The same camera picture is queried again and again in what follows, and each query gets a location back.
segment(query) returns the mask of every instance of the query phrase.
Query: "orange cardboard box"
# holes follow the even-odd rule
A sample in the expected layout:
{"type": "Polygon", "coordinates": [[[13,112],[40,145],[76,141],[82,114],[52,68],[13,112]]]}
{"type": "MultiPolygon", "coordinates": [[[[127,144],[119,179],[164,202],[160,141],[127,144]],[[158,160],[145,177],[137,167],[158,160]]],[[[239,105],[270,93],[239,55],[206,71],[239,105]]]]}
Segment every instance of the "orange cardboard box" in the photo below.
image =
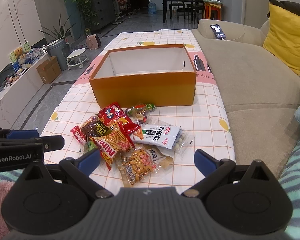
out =
{"type": "Polygon", "coordinates": [[[183,44],[109,50],[90,77],[101,108],[122,108],[139,101],[156,106],[190,106],[196,70],[183,44]]]}

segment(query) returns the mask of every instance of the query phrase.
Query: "yellow pillow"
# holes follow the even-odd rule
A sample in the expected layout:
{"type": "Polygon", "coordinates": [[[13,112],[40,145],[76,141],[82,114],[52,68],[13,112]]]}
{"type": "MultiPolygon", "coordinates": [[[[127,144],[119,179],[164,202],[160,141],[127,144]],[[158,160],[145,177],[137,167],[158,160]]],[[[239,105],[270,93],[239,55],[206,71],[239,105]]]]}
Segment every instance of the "yellow pillow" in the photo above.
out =
{"type": "Polygon", "coordinates": [[[300,75],[300,16],[269,3],[269,33],[263,47],[300,75]]]}

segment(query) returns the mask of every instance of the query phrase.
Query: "black chair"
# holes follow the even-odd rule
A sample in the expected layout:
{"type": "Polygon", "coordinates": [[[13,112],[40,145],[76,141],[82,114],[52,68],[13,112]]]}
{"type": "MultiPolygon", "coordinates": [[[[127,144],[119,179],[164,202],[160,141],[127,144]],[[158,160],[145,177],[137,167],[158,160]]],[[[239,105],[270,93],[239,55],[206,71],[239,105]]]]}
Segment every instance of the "black chair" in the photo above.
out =
{"type": "Polygon", "coordinates": [[[184,0],[171,0],[171,3],[169,4],[170,19],[172,19],[172,7],[173,6],[177,7],[177,11],[178,11],[178,7],[182,7],[183,15],[184,15],[184,18],[186,19],[186,5],[185,5],[184,0]]]}
{"type": "Polygon", "coordinates": [[[197,14],[197,11],[201,10],[201,18],[203,19],[204,14],[204,1],[203,0],[191,0],[191,4],[187,4],[188,6],[188,19],[189,19],[189,8],[191,8],[191,21],[193,16],[193,9],[194,9],[194,24],[195,24],[195,17],[197,14]]]}

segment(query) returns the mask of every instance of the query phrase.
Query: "small heater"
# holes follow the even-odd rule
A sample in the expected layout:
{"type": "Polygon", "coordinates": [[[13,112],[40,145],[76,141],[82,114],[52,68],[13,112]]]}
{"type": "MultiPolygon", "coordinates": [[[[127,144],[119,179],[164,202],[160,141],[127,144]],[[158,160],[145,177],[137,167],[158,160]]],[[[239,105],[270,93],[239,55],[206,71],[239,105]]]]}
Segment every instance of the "small heater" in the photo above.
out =
{"type": "Polygon", "coordinates": [[[89,49],[98,49],[101,47],[101,40],[98,35],[88,35],[87,36],[87,46],[89,49]]]}

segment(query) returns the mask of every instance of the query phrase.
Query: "beige sofa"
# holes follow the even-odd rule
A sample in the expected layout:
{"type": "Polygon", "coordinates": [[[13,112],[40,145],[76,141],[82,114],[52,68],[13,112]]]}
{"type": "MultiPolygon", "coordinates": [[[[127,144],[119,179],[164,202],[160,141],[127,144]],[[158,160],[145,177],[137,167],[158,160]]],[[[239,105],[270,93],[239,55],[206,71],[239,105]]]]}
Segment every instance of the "beige sofa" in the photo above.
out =
{"type": "Polygon", "coordinates": [[[294,112],[300,106],[300,77],[262,45],[269,30],[200,20],[196,37],[217,81],[228,115],[238,164],[263,160],[280,177],[300,140],[294,112]],[[219,24],[226,40],[210,28],[219,24]]]}

